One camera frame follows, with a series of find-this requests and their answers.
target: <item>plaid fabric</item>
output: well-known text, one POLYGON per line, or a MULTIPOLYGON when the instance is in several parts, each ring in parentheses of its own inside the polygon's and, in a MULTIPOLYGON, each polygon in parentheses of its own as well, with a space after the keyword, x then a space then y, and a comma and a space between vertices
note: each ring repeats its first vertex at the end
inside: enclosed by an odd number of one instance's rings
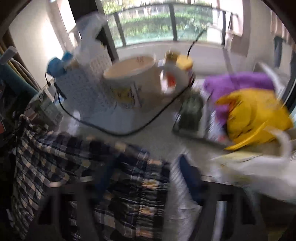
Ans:
MULTIPOLYGON (((116 158, 119 167, 102 201, 93 208, 95 224, 106 240, 161 240, 168 162, 151 159, 146 151, 123 143, 111 146, 46 132, 24 115, 19 127, 12 213, 22 239, 51 182, 76 182, 116 158)), ((69 202, 72 238, 79 240, 75 208, 76 203, 69 202)))

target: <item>white cable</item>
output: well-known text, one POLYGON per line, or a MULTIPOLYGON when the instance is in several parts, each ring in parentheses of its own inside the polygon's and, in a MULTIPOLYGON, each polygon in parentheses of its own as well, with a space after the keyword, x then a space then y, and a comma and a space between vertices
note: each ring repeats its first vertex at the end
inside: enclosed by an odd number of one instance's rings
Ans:
POLYGON ((41 90, 39 84, 36 82, 36 80, 34 79, 34 77, 29 73, 29 71, 26 70, 26 68, 24 66, 21 65, 21 63, 17 62, 13 58, 11 58, 10 61, 13 62, 13 63, 18 64, 20 66, 20 68, 25 72, 25 74, 32 80, 32 82, 36 86, 36 88, 38 90, 41 90))

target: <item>purple bag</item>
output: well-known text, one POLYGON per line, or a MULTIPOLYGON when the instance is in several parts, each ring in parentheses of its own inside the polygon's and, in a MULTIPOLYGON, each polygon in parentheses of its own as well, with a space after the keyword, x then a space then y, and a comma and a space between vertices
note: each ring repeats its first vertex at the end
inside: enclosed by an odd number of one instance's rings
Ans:
MULTIPOLYGON (((220 97, 244 88, 274 90, 274 85, 268 75, 259 72, 240 72, 232 75, 211 76, 206 78, 204 82, 204 89, 211 94, 211 100, 214 103, 220 97)), ((215 109, 220 124, 225 125, 228 118, 228 105, 215 105, 215 109)))

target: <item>plaid shorts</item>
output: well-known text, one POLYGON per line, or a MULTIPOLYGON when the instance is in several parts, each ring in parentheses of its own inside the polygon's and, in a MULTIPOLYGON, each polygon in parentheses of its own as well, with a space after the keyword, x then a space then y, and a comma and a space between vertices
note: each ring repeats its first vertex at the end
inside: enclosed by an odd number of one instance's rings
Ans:
MULTIPOLYGON (((169 163, 124 143, 87 141, 47 132, 21 115, 17 135, 12 213, 22 239, 51 182, 74 183, 91 176, 102 162, 118 160, 109 186, 93 207, 94 222, 106 240, 161 240, 169 185, 169 163)), ((76 203, 69 202, 68 220, 73 240, 76 203)))

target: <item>plastic bag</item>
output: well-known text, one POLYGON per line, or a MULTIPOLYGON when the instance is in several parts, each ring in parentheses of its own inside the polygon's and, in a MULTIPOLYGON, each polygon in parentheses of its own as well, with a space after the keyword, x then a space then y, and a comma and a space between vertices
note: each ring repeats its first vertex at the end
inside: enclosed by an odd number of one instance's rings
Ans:
POLYGON ((93 12, 81 17, 75 28, 71 30, 71 32, 81 35, 81 42, 73 52, 80 65, 88 64, 104 51, 104 46, 96 40, 96 37, 106 23, 107 17, 104 14, 93 12))
POLYGON ((264 131, 267 126, 279 130, 293 127, 287 108, 270 90, 241 89, 221 97, 216 104, 229 104, 227 132, 235 145, 227 147, 227 150, 273 140, 274 136, 264 131))
POLYGON ((296 161, 286 132, 269 129, 281 144, 281 155, 237 151, 210 160, 210 173, 219 183, 248 187, 272 198, 296 203, 296 161))

